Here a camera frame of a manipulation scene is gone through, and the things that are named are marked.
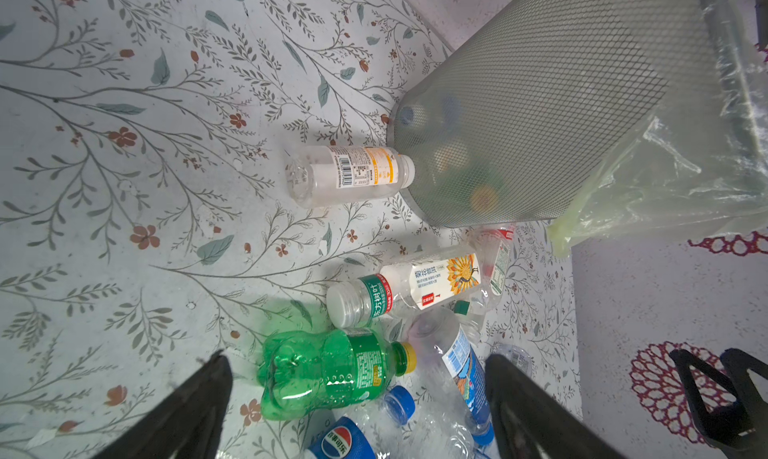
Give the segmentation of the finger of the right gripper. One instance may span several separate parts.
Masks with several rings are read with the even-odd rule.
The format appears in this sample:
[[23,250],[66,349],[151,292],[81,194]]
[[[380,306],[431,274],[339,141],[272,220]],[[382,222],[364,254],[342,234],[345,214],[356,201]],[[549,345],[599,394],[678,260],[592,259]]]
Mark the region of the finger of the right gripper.
[[721,362],[735,388],[736,397],[759,441],[767,440],[767,401],[762,398],[751,373],[767,379],[767,364],[740,349],[727,349]]
[[713,447],[730,447],[741,425],[741,404],[730,378],[688,350],[669,356],[699,434]]

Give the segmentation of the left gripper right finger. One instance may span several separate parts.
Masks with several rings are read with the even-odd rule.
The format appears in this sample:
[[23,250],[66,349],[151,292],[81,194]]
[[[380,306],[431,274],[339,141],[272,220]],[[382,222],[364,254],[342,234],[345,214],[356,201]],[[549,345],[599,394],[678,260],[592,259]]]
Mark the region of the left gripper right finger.
[[486,396],[502,458],[620,458],[502,355],[486,360]]

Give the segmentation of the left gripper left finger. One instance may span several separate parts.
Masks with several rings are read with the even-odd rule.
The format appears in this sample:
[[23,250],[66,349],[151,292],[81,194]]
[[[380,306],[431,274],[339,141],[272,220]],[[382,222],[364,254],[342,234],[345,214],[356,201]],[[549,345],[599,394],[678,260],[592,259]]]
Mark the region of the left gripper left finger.
[[214,458],[233,388],[228,358],[213,354],[98,458]]

